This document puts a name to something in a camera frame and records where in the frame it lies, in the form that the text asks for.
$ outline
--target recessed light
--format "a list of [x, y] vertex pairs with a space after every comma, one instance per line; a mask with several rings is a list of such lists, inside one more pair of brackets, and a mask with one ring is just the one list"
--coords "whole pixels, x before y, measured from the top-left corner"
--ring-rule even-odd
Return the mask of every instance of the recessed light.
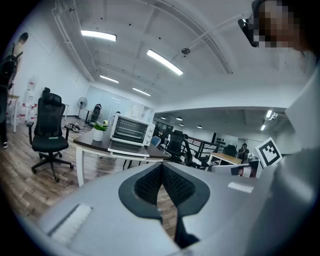
[[271, 117], [271, 114], [272, 114], [272, 110], [269, 110], [268, 113], [266, 114], [266, 118]]
[[139, 92], [139, 93], [142, 93], [142, 94], [151, 96], [149, 93], [146, 93], [146, 92], [144, 92], [144, 91], [142, 91], [142, 90], [139, 90], [139, 89], [137, 89], [137, 88], [132, 87], [132, 89], [134, 89], [135, 91], [137, 91], [137, 92]]
[[81, 34], [87, 37], [102, 38], [114, 42], [117, 40], [117, 36], [115, 34], [101, 33], [89, 30], [81, 30]]
[[154, 52], [153, 50], [151, 50], [151, 49], [148, 50], [148, 52], [146, 54], [149, 55], [150, 57], [154, 58], [156, 61], [162, 63], [163, 65], [165, 65], [167, 68], [171, 69], [173, 72], [175, 72], [179, 76], [183, 74], [183, 72], [179, 68], [177, 68], [171, 62], [169, 62], [168, 60], [166, 60], [164, 57], [160, 56], [158, 53]]
[[103, 75], [100, 75], [100, 77], [101, 77], [101, 78], [104, 78], [104, 79], [107, 79], [107, 80], [110, 80], [110, 81], [112, 81], [112, 82], [115, 82], [115, 83], [117, 83], [117, 84], [119, 84], [119, 81], [114, 80], [114, 79], [112, 79], [112, 78], [109, 78], [109, 77], [106, 77], [106, 76], [103, 76]]

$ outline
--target potted plant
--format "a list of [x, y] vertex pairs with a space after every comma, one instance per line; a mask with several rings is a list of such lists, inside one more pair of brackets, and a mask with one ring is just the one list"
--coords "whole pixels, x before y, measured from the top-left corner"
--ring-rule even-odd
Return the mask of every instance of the potted plant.
[[99, 124], [97, 122], [93, 125], [93, 139], [97, 142], [102, 141], [102, 138], [104, 137], [104, 132], [107, 130], [106, 125]]

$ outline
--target toaster oven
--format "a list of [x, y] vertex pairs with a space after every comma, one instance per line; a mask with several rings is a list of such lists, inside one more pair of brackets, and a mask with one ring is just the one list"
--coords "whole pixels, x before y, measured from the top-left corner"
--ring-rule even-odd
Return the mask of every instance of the toaster oven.
[[117, 142], [149, 146], [154, 130], [155, 125], [153, 123], [141, 121], [124, 114], [116, 114], [110, 138]]

